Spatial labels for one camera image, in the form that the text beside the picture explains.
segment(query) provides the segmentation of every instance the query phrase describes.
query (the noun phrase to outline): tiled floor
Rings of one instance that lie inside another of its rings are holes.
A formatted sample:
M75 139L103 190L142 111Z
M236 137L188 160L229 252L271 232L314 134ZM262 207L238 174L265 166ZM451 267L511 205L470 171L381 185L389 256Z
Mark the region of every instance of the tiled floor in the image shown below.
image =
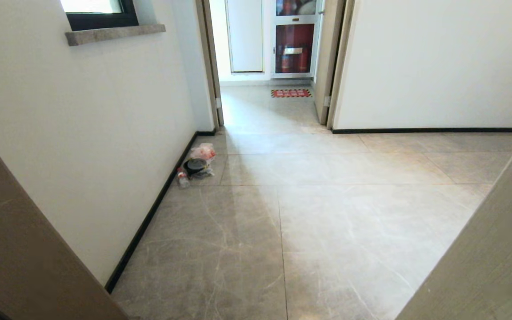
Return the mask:
M172 187L113 297L144 320L393 320L512 134L333 135L313 98L222 89L215 176Z

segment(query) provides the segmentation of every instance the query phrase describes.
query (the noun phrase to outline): black baseboard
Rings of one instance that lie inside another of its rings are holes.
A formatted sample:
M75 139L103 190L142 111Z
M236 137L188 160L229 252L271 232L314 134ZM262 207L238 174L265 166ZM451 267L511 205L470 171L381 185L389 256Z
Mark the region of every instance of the black baseboard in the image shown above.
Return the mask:
M140 240L144 236L144 233L146 229L149 226L149 223L151 222L151 219L153 219L155 213L157 212L157 209L159 208L159 205L161 204L161 200L163 200L163 197L169 190L169 187L171 186L171 183L173 182L173 178L175 178L175 174L177 173L177 169L181 166L183 161L185 161L185 157L189 153L189 150L191 150L191 147L193 146L193 143L195 142L195 139L197 136L202 136L203 134L200 134L200 132L196 132L193 134L193 137L189 141L189 144L187 144L187 147L185 148L185 151L183 151L183 154L181 154L181 157L177 161L177 164L173 168L173 171L171 174L169 174L169 178L167 178L167 181L165 181L165 184L163 185L163 188L161 189L159 195L157 196L157 199L155 199L155 202L151 206L150 211L148 212L148 215L146 215L146 218L144 219L144 222L140 225L140 228L136 232L136 235L134 235L134 238L130 242L130 245L126 249L126 252L124 252L124 255L122 255L122 259L120 259L120 262L116 266L116 269L114 269L114 272L108 279L108 282L106 282L105 289L108 293L112 293L114 291L114 288L116 287L116 284L118 283L118 280L120 279L120 276L122 276L122 273L124 272L124 269L126 269L126 265L128 265L128 262L130 261L130 258L134 254L134 251L136 250L136 247L138 247L138 243L140 243Z
M396 129L333 129L333 134L349 133L431 133L431 132L512 132L512 128L396 128Z
M197 131L197 136L214 136L217 134L217 128L212 131Z

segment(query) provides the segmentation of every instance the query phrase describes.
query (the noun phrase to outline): window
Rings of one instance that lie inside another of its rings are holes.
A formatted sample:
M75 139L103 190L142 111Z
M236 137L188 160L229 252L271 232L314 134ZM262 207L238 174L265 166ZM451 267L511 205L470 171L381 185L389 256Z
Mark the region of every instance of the window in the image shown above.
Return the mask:
M61 0L73 31L137 26L132 0Z

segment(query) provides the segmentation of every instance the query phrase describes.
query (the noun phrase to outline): window sill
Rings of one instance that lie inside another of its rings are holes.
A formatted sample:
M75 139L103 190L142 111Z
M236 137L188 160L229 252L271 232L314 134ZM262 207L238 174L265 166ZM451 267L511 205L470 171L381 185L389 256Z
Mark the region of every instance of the window sill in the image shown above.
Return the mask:
M144 26L104 28L83 31L66 32L68 45L75 47L87 43L101 42L128 36L137 36L144 34L157 34L165 32L164 24L146 24Z

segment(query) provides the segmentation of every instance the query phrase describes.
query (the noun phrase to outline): floor mat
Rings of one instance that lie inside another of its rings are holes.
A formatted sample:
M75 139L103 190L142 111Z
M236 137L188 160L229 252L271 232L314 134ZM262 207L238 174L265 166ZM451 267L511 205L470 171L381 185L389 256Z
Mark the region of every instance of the floor mat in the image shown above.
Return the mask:
M311 97L308 89L272 90L272 98L302 98Z

